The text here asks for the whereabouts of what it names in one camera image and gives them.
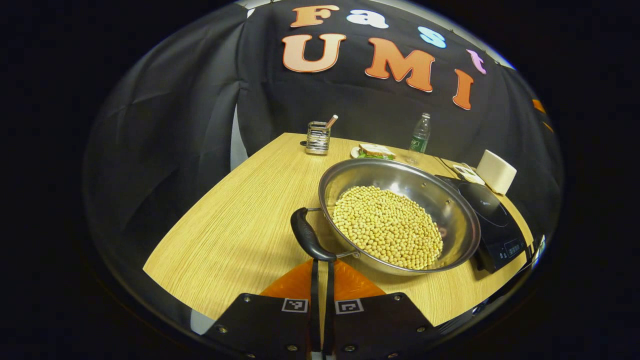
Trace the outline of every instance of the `black handle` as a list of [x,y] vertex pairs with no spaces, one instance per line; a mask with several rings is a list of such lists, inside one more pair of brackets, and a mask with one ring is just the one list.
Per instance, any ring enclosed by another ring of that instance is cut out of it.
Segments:
[[318,241],[314,228],[307,222],[307,208],[297,209],[291,215],[291,228],[302,249],[314,259],[334,262],[337,256],[325,250]]

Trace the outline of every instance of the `orange letter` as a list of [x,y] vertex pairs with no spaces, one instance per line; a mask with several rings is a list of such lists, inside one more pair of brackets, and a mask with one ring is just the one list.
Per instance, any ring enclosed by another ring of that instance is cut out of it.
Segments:
[[455,72],[458,75],[458,92],[453,97],[453,103],[464,110],[471,110],[469,97],[471,96],[471,84],[474,83],[474,79],[462,70],[456,69]]
[[282,39],[284,54],[282,63],[287,69],[296,72],[320,72],[332,67],[338,60],[340,42],[347,37],[343,34],[322,34],[324,40],[322,58],[317,61],[305,60],[305,45],[313,38],[311,35],[291,35]]
[[382,38],[370,38],[369,42],[374,46],[373,62],[371,67],[364,70],[365,74],[378,79],[388,79],[387,64],[396,81],[402,81],[411,71],[411,76],[406,83],[425,92],[431,92],[431,64],[435,58],[424,51],[414,50],[403,58],[396,45]]
[[305,6],[304,8],[295,8],[293,11],[298,13],[296,21],[291,24],[292,28],[299,28],[300,26],[318,25],[322,24],[322,20],[318,20],[318,16],[323,19],[331,16],[329,10],[338,11],[340,8],[335,5],[320,5],[320,6]]

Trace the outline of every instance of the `plastic water bottle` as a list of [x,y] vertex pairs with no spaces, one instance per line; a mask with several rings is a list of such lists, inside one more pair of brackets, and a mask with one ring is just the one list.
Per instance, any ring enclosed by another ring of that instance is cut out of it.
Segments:
[[[428,113],[422,113],[420,120],[413,129],[413,135],[411,137],[411,143],[409,144],[409,150],[424,154],[427,149],[427,143],[429,142],[429,135],[431,135],[431,115]],[[412,156],[407,158],[407,161],[411,164],[416,164],[415,158]]]

